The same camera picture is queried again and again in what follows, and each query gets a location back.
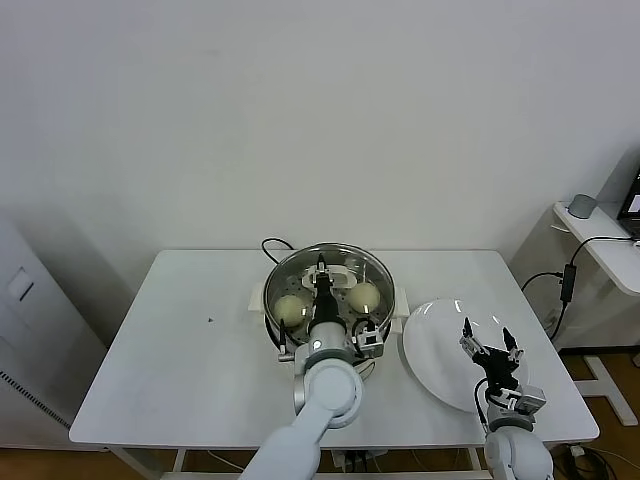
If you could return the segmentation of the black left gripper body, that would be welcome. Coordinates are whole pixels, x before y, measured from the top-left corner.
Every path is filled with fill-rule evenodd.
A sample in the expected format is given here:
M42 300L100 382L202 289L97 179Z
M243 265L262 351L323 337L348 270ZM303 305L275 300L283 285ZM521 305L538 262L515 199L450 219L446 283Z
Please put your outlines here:
M337 300L331 292L331 281L328 278L319 278L316 281L316 296L313 303L313 318L310 327L322 323L341 323Z

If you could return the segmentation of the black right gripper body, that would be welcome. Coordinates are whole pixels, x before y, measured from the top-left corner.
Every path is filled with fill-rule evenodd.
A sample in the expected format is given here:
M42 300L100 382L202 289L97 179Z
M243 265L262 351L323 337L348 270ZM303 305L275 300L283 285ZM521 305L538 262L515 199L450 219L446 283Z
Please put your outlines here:
M507 351L486 346L483 352L473 354L473 362L484 370L490 395L501 396L503 389L517 389L519 382L513 372L519 364L509 358Z

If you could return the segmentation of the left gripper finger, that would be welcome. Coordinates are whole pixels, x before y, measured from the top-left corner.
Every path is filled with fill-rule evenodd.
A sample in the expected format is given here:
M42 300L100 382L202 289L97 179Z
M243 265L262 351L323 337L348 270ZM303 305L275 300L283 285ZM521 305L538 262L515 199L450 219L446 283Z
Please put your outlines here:
M331 272L327 268L327 264L322 253L318 255L315 270L312 273L312 284L314 286L331 285Z

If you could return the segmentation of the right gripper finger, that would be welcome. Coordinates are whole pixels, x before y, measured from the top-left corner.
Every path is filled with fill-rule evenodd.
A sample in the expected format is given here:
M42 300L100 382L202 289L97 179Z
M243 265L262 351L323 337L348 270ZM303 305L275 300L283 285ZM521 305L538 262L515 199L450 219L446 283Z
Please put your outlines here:
M474 337L468 317L464 320L462 336L459 343L468 356L474 356L481 353L481 343Z
M517 345L515 337L510 333L507 327L502 328L503 340L506 348L505 362L508 368L518 368L524 351Z

